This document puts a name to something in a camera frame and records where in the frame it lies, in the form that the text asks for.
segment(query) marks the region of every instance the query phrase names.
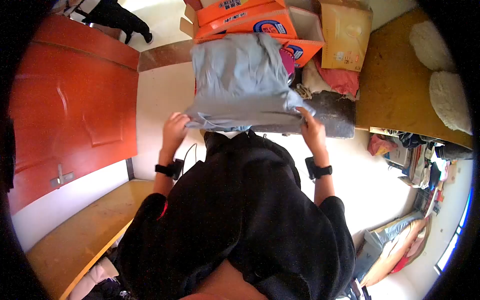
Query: red plastic bag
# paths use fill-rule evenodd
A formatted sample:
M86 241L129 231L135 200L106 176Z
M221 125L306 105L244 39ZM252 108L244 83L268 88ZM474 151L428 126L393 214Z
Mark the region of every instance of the red plastic bag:
M353 96L356 96L360 87L359 72L341 69L322 69L322 57L318 53L313 57L313 61L320 76L334 91L342 95L351 93Z
M368 150L368 152L370 152L370 154L372 156L383 155L387 152L392 151L393 148L398 147L397 144L395 144L393 142L390 142L390 141L386 141L386 140L382 139L381 137L382 136L379 135L379 134L374 134L370 138L370 142L368 143L367 150Z

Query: cardboard box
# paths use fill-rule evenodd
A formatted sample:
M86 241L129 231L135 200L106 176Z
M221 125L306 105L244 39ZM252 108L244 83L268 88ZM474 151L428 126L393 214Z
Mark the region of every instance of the cardboard box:
M357 0L320 0L325 46L322 68L360 72L372 29L372 10Z
M282 34L270 34L289 50L295 57L295 66L303 67L325 44L322 27L317 14L296 7L288 8L290 19L293 23L298 38L287 38ZM180 30L193 38L194 43L201 44L223 38L226 34L217 34L202 38L194 38L198 30L198 21L195 11L187 5L185 16L192 17L192 23L180 19Z
M288 9L276 2L228 14L205 26L198 27L194 36L202 38L218 33L247 32L267 32L283 34L288 38L297 37Z
M221 0L197 11L198 25L202 27L226 15L274 1L285 7L284 0Z

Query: hand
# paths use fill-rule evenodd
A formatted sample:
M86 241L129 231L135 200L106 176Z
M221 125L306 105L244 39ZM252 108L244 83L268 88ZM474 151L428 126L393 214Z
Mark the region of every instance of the hand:
M188 129L185 125L189 121L189 116L179 112L174 112L170 115L163 126L163 145L162 150L160 151L163 153L163 156L173 158L175 152L187 135Z
M315 164L321 168L329 166L328 152L325 144L325 126L315 119L305 108L297 107L297 110L305 118L301 125L301 135L308 148L313 154Z

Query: sneaker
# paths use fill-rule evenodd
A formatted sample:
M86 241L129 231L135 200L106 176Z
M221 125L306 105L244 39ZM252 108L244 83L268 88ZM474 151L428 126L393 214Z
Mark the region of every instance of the sneaker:
M132 35L131 34L127 34L127 37L125 38L125 45L128 45L128 43L130 43L130 40L132 39Z
M144 35L144 39L145 42L150 45L153 42L153 34L151 32L147 33Z

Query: smartwatch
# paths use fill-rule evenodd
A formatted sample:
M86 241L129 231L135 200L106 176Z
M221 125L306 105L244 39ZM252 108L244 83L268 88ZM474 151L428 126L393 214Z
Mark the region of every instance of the smartwatch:
M155 172L165 174L167 177L171 177L173 180L178 180L180 172L183 167L184 161L182 159L175 159L173 164L168 166L155 165Z
M307 165L308 175L311 180L319 179L323 175L331 175L333 171L332 166L328 166L325 168L316 166L315 162L313 161L313 156L307 157L305 159L305 164Z

